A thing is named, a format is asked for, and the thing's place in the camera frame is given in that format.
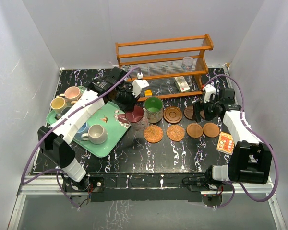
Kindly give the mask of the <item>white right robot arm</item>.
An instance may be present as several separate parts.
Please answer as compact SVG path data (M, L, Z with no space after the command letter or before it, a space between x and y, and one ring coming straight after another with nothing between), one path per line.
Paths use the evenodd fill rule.
M207 120L220 117L233 137L234 147L229 163L210 166L205 172L204 184L216 190L222 181L265 184L269 177L272 155L269 147L250 132L250 126L243 121L242 106L235 104L235 91L223 88L216 93L214 86L202 88L203 95L193 101L193 119L200 119L200 112Z

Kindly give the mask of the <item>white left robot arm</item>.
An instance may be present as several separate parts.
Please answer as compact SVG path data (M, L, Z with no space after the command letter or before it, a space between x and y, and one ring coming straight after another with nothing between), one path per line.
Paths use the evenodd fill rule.
M79 191L85 191L89 187L90 180L86 177L85 169L76 160L75 152L69 144L80 127L97 111L98 101L113 91L136 69L142 72L140 67L132 68L100 96L91 89L85 91L82 101L77 102L72 110L51 126L51 129L42 126L38 130L37 146L40 147L41 153L59 166L56 171L63 170Z

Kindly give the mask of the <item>maroon speckled mug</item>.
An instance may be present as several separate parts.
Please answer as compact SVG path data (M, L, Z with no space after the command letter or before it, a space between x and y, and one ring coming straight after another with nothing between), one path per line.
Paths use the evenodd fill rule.
M148 118L144 109L137 105L132 112L119 114L117 118L120 122L131 125L136 131L144 131L148 126Z

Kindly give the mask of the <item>green floral mug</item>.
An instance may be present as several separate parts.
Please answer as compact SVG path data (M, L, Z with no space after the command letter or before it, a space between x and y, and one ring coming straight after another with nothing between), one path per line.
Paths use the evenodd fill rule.
M144 102L144 109L149 123L157 123L163 117L163 101L158 97L149 97Z

